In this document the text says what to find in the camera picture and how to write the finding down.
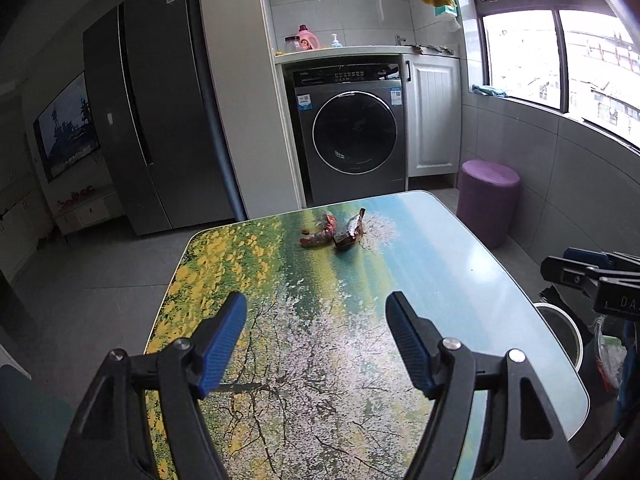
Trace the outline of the pink detergent bottle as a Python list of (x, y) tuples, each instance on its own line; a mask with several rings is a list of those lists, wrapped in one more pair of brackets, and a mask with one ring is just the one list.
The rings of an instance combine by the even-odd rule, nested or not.
[(318, 50), (320, 42), (305, 24), (300, 24), (298, 28), (298, 40), (300, 48), (304, 51)]

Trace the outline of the window with dark frame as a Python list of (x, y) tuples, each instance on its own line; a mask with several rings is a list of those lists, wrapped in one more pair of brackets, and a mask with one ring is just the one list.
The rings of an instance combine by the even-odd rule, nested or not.
[(639, 35), (614, 0), (472, 0), (482, 81), (639, 143)]

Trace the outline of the purple round stool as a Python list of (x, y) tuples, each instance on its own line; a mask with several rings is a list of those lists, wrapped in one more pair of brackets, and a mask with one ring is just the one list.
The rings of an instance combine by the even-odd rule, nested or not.
[(521, 178), (510, 167), (470, 159), (461, 167), (457, 217), (489, 249), (508, 235)]

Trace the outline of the white trash bin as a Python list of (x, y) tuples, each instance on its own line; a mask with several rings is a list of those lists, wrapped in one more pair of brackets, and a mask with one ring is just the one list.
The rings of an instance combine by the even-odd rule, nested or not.
[(574, 369), (580, 370), (584, 360), (584, 342), (576, 323), (564, 310), (554, 304), (535, 302), (534, 307), (554, 333)]

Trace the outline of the red foil snack wrapper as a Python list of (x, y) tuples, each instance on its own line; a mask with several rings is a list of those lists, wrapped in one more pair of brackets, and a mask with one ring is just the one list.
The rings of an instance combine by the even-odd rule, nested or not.
[(333, 214), (324, 214), (318, 222), (318, 229), (312, 233), (304, 234), (299, 239), (302, 247), (311, 248), (329, 244), (334, 239), (337, 228), (337, 220)]

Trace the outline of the grey front-load washing machine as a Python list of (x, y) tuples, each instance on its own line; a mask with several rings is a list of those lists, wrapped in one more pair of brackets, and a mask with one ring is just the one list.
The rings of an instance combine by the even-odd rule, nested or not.
[(283, 76), (309, 207), (405, 191), (407, 135), (397, 58), (298, 63)]

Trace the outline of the glass jar on counter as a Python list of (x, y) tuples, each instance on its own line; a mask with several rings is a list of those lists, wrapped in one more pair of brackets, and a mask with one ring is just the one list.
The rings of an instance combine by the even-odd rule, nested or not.
[(284, 50), (286, 53), (298, 52), (300, 50), (299, 36), (287, 36), (285, 38)]

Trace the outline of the blue cloth on sill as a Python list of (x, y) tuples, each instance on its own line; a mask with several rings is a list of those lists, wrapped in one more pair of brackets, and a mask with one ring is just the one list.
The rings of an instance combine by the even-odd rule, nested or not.
[(494, 98), (500, 99), (504, 99), (508, 96), (505, 91), (493, 86), (486, 86), (486, 84), (473, 84), (471, 91), (479, 96), (493, 96)]

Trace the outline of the clear soap dispenser bottle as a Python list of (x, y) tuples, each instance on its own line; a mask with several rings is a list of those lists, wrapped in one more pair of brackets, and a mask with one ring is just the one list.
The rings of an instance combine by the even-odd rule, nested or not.
[(341, 48), (342, 47), (341, 41), (338, 40), (337, 34), (335, 32), (332, 34), (331, 47), (332, 48)]

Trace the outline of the white tv console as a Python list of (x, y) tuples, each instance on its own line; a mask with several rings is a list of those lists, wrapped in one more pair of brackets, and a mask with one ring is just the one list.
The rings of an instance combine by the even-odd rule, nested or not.
[(72, 197), (58, 203), (53, 220), (62, 235), (67, 235), (115, 219), (125, 214), (113, 185), (88, 186)]

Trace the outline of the white cabinet door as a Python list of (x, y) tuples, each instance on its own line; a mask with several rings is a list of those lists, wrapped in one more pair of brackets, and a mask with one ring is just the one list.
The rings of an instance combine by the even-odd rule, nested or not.
[(408, 176), (455, 174), (462, 130), (459, 60), (407, 54), (402, 64)]

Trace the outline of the dark grey refrigerator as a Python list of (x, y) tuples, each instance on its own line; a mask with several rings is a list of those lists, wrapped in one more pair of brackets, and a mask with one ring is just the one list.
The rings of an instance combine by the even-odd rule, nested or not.
[(244, 220), (200, 0), (124, 0), (82, 46), (96, 132), (134, 232)]

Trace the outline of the brown foil snack wrapper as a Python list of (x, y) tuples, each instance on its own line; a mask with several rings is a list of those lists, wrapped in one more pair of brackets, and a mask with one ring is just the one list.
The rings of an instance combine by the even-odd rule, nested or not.
[(334, 248), (338, 252), (346, 252), (359, 242), (363, 234), (363, 217), (366, 214), (364, 208), (350, 218), (343, 229), (336, 232), (333, 237)]

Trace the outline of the wall television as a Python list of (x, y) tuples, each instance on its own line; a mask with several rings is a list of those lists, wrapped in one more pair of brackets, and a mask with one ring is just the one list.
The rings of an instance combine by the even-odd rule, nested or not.
[(49, 103), (32, 126), (48, 182), (99, 147), (84, 72)]

